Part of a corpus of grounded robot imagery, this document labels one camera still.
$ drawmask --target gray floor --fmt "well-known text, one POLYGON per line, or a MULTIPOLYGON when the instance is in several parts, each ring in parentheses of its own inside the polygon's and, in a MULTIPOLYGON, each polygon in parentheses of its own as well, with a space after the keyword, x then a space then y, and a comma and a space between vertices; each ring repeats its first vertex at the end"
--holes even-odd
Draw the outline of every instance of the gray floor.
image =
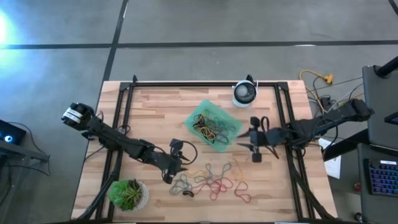
MULTIPOLYGON (((0 46, 109 44, 121 3, 0 0, 0 46)), ((398 40, 397 25, 387 0, 130 0, 119 42, 398 40)), ((140 80, 236 80, 248 73, 291 80, 311 69, 334 74, 338 83, 360 77, 362 66, 383 64, 397 52, 398 45, 118 49, 110 80, 130 80, 133 74, 140 80)), ((6 223, 69 219, 87 141, 60 117, 71 102, 96 106, 108 55, 109 49, 0 50, 0 119, 28 125, 51 154, 52 170, 51 177, 27 173, 6 223)), ((308 85, 313 79, 305 76, 308 85)), ((360 83, 320 94, 337 100, 360 83)), ((364 128, 365 123, 344 124, 340 137, 364 128)), ((24 144, 31 146, 28 138, 24 144)), ((355 152, 346 154, 341 179, 330 179, 344 219, 360 211, 352 189, 359 179, 357 164, 355 152)))

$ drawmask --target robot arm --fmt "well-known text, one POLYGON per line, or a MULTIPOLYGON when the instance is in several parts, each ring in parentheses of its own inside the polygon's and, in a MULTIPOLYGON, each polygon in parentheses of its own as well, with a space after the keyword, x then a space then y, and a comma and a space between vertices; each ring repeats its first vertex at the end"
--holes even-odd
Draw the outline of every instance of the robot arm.
POLYGON ((250 137, 250 144, 240 145, 248 147, 253 152, 253 162, 261 162, 261 153, 258 150, 260 146, 273 147, 290 144, 296 148, 303 148, 315 136, 324 135, 329 129, 347 121, 366 121, 373 113, 374 111, 368 108, 364 101, 353 99, 322 116, 291 121, 285 129, 265 130, 264 124, 257 117, 251 117, 252 128, 249 128, 246 133, 238 136, 238 138, 250 137))
POLYGON ((170 154, 167 154, 163 149, 143 139, 126 137, 124 133, 103 123, 95 116, 91 107, 82 103, 72 103, 63 114, 62 121, 78 131, 87 131, 82 134, 86 138, 92 135, 98 136, 99 142, 109 150, 121 149, 139 162, 158 167, 162 171, 163 181, 168 184, 172 183, 173 177, 178 172, 186 170, 181 167, 183 165, 181 159, 189 161, 180 151, 183 141, 173 139, 170 143, 170 154))

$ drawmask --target wooden table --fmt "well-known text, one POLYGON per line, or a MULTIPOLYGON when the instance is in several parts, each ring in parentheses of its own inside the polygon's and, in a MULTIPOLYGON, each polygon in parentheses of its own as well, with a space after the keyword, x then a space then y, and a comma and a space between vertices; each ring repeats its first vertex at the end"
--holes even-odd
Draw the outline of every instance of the wooden table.
MULTIPOLYGON (((288 83, 295 118, 312 118, 303 82, 288 81, 288 83)), ((120 82, 105 82, 99 99, 97 111, 104 113, 104 122, 109 125, 113 121, 119 84, 120 82)), ((190 173, 204 169, 205 164, 210 163, 213 166, 213 172, 219 174, 222 166, 235 158, 243 171, 243 180, 248 183, 249 190, 246 193, 252 196, 251 202, 244 203, 241 198, 234 195, 233 189, 238 183, 235 181, 233 181, 234 187, 219 194, 215 201, 209 199, 209 191, 200 192, 194 198, 170 195, 171 185, 162 181, 158 168, 138 163, 125 154, 120 179, 143 181, 149 188, 150 200, 146 207, 138 212, 122 212, 115 208, 114 222, 288 222, 297 220, 284 147, 277 147, 279 160, 267 149, 261 149, 262 163, 255 164, 251 161, 250 153, 246 148, 232 144, 225 152, 217 153, 185 127, 185 119, 202 100, 210 100, 242 121, 243 131, 249 127, 250 116, 266 115, 271 121, 271 128, 280 126, 273 88, 259 87, 259 94, 250 109, 235 107, 231 99, 231 87, 135 87, 129 117, 131 131, 128 136, 145 139, 162 147, 166 152, 169 151, 172 138, 194 143, 199 153, 198 159, 187 166, 190 173)), ((89 144, 87 153, 90 154, 99 147, 100 145, 93 141, 89 144)), ((184 147, 183 153, 188 158, 193 157, 193 150, 188 145, 184 147)), ((103 150, 85 162, 72 218, 82 214, 98 193, 105 157, 106 151, 103 150)), ((304 161, 311 190, 328 212, 336 216, 335 204, 319 148, 307 147, 304 161)), ((232 170, 227 172, 227 177, 237 179, 239 169, 235 163, 232 165, 232 170)), ((304 214, 307 214, 302 193, 300 193, 300 198, 304 214)), ((107 198, 103 210, 104 215, 108 211, 108 202, 107 198)))

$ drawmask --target backlit keyboard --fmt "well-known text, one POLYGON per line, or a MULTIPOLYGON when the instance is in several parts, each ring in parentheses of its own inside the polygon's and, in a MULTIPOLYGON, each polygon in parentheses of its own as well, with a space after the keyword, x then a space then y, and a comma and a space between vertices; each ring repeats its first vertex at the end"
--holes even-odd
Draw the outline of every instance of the backlit keyboard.
POLYGON ((398 197, 398 166, 396 161, 365 159, 369 193, 398 197))

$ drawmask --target black metal frame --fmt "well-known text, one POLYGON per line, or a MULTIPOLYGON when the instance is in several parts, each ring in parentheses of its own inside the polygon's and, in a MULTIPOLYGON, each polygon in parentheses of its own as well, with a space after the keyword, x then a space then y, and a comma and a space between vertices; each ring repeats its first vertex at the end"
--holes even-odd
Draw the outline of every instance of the black metal frame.
MULTIPOLYGON (((124 119, 123 119, 123 125, 128 124, 128 119, 129 119, 129 110, 131 107, 131 101, 132 101, 132 92, 134 87, 155 87, 155 86, 232 86, 235 85, 236 82, 137 82, 136 76, 133 78, 133 82, 122 82, 119 87, 119 94, 118 94, 118 100, 116 103, 116 109, 115 109, 115 114, 114 114, 114 119, 113 119, 113 128, 118 128, 118 123, 119 123, 119 117, 120 117, 120 109, 121 109, 121 103, 123 100, 123 94, 126 90, 128 90, 127 94, 127 102, 126 102, 126 111, 124 113, 124 119)), ((280 117, 280 123, 282 127, 286 127, 287 122, 285 119, 284 115, 284 109, 282 106, 282 98, 280 91, 284 92, 285 95, 285 101, 287 105, 287 110, 289 114, 289 119, 294 120, 294 113, 293 113, 293 107, 292 107, 292 102, 290 99, 290 93, 289 93, 289 87, 287 82, 259 82, 259 86, 268 86, 272 87, 275 90, 275 97, 276 97, 276 102, 277 102, 277 107, 278 107, 278 112, 279 112, 279 117, 280 117)), ((292 192, 293 192, 293 199, 295 203, 295 211, 297 214, 297 220, 302 220, 303 217, 303 211, 302 211, 302 206, 300 203, 300 195, 299 195, 299 190, 297 187, 297 183, 292 177, 291 170, 295 169, 293 167, 293 155, 292 155, 292 147, 291 146, 285 146, 285 151, 287 155, 287 160, 288 160, 288 166, 289 166, 289 172, 290 172, 290 181, 292 184, 292 192)), ((105 160, 105 165, 104 165, 104 173, 103 173, 103 179, 101 186, 106 182, 106 180, 109 177, 109 171, 111 168, 111 161, 112 161, 112 156, 113 152, 108 151, 106 155, 106 160, 105 160)), ((123 157, 123 152, 118 151, 118 158, 117 160, 122 159, 123 157)), ((305 170, 304 166, 304 160, 302 156, 301 151, 297 151, 297 160, 298 160, 298 168, 300 175, 305 182, 305 184, 308 186, 308 180, 307 180, 307 173, 305 170)), ((313 209, 313 206, 311 205, 309 199, 305 195, 305 200, 307 204, 307 210, 308 210, 308 216, 309 219, 314 219, 315 218, 315 212, 313 209)), ((94 222, 112 222, 113 221, 113 213, 114 213, 114 205, 112 203, 109 204, 109 209, 108 209, 108 214, 106 218, 102 217, 102 212, 103 212, 103 200, 100 202, 98 205, 95 219, 92 220, 94 222)))

